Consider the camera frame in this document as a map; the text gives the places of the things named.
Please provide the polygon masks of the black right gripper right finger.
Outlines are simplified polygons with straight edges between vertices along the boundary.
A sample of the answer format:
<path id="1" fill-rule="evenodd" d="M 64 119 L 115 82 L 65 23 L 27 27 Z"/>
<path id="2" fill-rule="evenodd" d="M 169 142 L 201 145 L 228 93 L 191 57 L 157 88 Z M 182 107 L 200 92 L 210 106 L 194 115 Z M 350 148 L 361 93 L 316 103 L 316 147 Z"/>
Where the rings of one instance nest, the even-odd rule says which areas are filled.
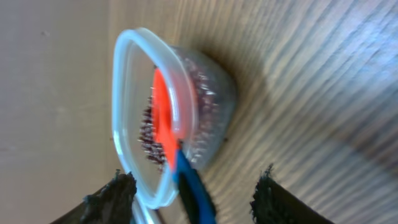
<path id="1" fill-rule="evenodd" d="M 250 201 L 255 224 L 333 224 L 279 185 L 273 170 L 270 164 L 255 186 Z"/>

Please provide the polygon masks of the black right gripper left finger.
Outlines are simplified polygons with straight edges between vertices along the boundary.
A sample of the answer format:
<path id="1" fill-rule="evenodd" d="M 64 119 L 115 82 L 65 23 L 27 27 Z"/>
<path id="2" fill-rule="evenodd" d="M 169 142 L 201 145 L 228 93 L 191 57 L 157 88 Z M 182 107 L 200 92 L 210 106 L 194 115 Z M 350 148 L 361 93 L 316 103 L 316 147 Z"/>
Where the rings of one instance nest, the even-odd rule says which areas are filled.
<path id="1" fill-rule="evenodd" d="M 54 220 L 52 224 L 130 224 L 132 203 L 137 192 L 136 179 L 129 172 L 120 173 L 82 203 Z"/>

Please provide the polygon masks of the red scoop with blue handle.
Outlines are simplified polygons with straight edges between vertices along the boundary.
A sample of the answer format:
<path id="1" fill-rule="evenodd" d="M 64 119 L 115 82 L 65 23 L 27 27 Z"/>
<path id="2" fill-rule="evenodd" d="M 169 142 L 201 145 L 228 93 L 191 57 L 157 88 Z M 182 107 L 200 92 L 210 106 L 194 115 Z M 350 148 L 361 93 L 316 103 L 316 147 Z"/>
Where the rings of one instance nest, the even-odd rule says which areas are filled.
<path id="1" fill-rule="evenodd" d="M 179 197 L 192 224 L 216 224 L 216 208 L 198 172 L 182 151 L 183 143 L 172 132 L 172 108 L 165 78 L 155 69 L 152 90 L 152 119 L 155 142 L 164 149 L 165 158 L 178 188 Z"/>

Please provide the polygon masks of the red beans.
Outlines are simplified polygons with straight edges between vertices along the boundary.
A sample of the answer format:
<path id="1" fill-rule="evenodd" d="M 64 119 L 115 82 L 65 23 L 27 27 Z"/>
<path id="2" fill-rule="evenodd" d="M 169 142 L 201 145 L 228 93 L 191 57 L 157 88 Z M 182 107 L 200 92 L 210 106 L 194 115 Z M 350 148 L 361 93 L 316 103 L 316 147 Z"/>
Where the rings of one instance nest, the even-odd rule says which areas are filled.
<path id="1" fill-rule="evenodd" d="M 226 103 L 226 100 L 217 93 L 216 78 L 205 73 L 204 68 L 189 58 L 186 58 L 183 63 L 195 87 L 194 95 L 198 106 L 198 127 L 193 135 L 193 141 L 188 146 L 187 158 L 194 168 L 202 169 L 218 150 L 229 116 L 224 115 L 221 110 L 221 105 Z M 162 145 L 155 142 L 152 122 L 151 95 L 143 111 L 138 141 L 147 154 L 146 158 L 158 165 L 159 170 L 162 171 L 167 160 Z"/>

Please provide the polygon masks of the clear plastic container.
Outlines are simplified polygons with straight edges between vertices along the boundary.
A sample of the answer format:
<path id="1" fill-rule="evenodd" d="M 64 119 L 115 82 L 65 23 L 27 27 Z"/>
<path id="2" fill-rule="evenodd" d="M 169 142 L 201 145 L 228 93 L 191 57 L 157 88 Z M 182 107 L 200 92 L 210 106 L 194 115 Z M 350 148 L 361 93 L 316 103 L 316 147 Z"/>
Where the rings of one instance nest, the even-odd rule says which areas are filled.
<path id="1" fill-rule="evenodd" d="M 225 139 L 237 91 L 206 55 L 174 47 L 145 28 L 124 30 L 113 53 L 112 135 L 119 161 L 137 181 L 137 223 L 159 223 L 156 210 L 180 195 L 183 171 L 199 171 Z"/>

